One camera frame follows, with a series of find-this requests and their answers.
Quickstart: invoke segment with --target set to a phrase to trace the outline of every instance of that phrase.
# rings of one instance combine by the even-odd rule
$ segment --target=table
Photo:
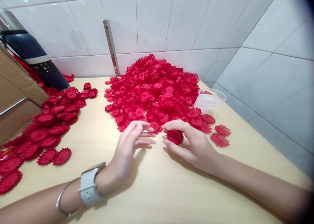
[[[95,99],[87,99],[79,120],[71,125],[57,147],[69,147],[72,157],[62,167],[39,167],[25,163],[21,182],[0,197],[0,208],[50,186],[80,176],[87,168],[112,159],[120,135],[114,120],[104,107],[103,97],[109,78],[78,78],[71,86],[80,91],[90,82],[98,89]],[[200,88],[207,86],[200,82]],[[258,134],[227,104],[214,110],[218,124],[232,130],[230,147],[217,148],[222,154],[247,165],[309,189],[311,180]],[[107,200],[74,216],[69,223],[281,223],[253,200],[198,171],[179,157],[168,154],[162,140],[154,138],[151,149],[138,149],[127,182]]]

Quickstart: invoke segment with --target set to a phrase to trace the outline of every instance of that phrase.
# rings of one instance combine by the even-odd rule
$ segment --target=silver bangle bracelet
[[[66,213],[65,211],[63,211],[63,210],[60,208],[61,196],[62,196],[63,192],[65,191],[65,189],[66,189],[69,185],[71,185],[74,181],[76,181],[77,179],[80,179],[80,177],[74,179],[73,181],[70,181],[70,182],[63,188],[63,190],[61,191],[61,193],[60,193],[60,195],[59,195],[59,197],[58,197],[58,200],[57,200],[57,204],[56,204],[57,210],[58,210],[59,212],[63,213],[64,215],[66,215],[67,218],[70,218],[71,216],[73,216],[74,214],[76,214],[80,209],[77,210],[77,211],[74,212],[74,213]]]

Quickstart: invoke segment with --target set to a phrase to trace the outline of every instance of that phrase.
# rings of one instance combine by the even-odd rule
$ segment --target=fingernail
[[[137,125],[135,128],[136,131],[142,131],[142,129],[143,129],[143,127],[141,124]]]

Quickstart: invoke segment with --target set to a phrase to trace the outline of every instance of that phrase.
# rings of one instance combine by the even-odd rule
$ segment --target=person's left hand
[[[121,185],[128,177],[136,145],[150,145],[151,141],[139,140],[140,137],[155,137],[154,129],[145,121],[132,121],[120,135],[117,148],[110,164],[96,177],[97,191],[100,195]]]

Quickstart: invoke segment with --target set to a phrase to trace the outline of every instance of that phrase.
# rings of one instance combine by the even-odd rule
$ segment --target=clear plastic container
[[[227,97],[224,93],[216,89],[200,89],[194,106],[200,108],[202,114],[208,114],[217,104],[225,102]]]

